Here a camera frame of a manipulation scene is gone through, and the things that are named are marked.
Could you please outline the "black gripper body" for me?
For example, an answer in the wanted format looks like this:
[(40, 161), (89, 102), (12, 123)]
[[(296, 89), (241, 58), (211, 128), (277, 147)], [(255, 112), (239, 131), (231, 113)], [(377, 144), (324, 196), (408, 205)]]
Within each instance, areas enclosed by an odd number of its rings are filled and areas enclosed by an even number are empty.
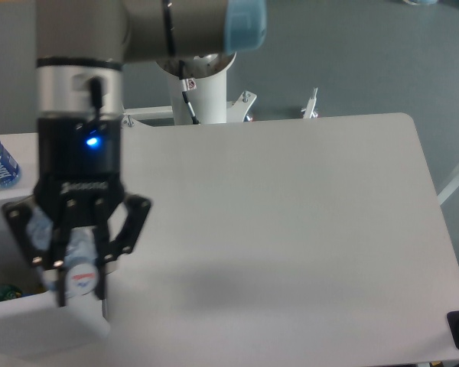
[(74, 117), (37, 120), (39, 176), (37, 205), (55, 227), (94, 226), (96, 201), (108, 219), (123, 201), (120, 180), (121, 122)]

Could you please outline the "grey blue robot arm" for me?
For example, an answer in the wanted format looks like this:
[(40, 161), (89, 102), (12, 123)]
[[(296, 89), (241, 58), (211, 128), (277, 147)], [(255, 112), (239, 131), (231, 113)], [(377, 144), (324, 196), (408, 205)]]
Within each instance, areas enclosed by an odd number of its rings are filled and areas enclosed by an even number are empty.
[(151, 209), (121, 181), (123, 67), (255, 50), (266, 28), (264, 1), (37, 2), (38, 180), (2, 212), (24, 258), (53, 274), (59, 307), (73, 230), (93, 231), (89, 291), (105, 300), (109, 265), (134, 250)]

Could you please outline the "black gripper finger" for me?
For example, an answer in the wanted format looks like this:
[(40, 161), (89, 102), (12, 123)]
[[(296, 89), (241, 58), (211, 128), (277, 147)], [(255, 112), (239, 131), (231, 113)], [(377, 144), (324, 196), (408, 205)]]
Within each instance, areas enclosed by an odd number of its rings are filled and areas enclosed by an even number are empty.
[(97, 199), (93, 207), (93, 237), (97, 253), (95, 266), (99, 274), (94, 293), (99, 300), (107, 298), (107, 265), (117, 261), (121, 255), (134, 251), (151, 209), (150, 199), (135, 194), (126, 194), (122, 204), (127, 215), (113, 240), (110, 240), (108, 219), (111, 213), (108, 211), (106, 200)]
[(53, 283), (57, 293), (57, 306), (65, 307), (67, 271), (64, 260), (73, 228), (75, 200), (68, 200), (63, 205), (59, 223), (53, 223), (46, 250), (36, 248), (27, 234), (27, 225), (32, 218), (34, 207), (36, 207), (34, 198), (27, 196), (23, 200), (3, 204), (1, 211), (25, 261), (32, 268), (42, 267), (44, 273), (51, 271), (52, 275), (56, 276)]

